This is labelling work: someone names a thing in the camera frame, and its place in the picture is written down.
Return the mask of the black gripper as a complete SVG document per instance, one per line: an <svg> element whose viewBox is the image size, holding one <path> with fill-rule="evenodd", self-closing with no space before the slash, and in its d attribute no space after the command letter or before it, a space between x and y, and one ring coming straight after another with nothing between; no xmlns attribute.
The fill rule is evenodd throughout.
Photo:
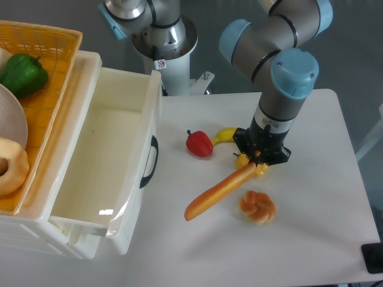
<svg viewBox="0 0 383 287"><path fill-rule="evenodd" d="M284 146L288 130L282 133L272 131L270 124L265 127L252 119L247 129L237 128L233 139L239 151L245 154L250 162L268 166L288 162L291 150Z"/></svg>

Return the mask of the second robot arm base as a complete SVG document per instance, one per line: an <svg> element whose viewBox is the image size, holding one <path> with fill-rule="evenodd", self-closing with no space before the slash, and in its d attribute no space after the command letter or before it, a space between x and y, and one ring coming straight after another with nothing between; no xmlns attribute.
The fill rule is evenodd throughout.
<svg viewBox="0 0 383 287"><path fill-rule="evenodd" d="M181 14L180 1L102 1L98 11L116 39L131 38L150 59L175 60L197 45L196 26Z"/></svg>

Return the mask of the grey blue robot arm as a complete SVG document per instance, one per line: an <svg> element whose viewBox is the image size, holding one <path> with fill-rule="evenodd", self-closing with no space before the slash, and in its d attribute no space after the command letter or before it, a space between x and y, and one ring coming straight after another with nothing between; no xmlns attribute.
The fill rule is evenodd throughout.
<svg viewBox="0 0 383 287"><path fill-rule="evenodd" d="M269 18L255 27L231 22L219 39L223 57L242 72L261 96L247 129L233 139L250 162L268 166L288 161L284 139L319 74L319 65L299 46L326 30L333 19L330 1L262 1Z"/></svg>

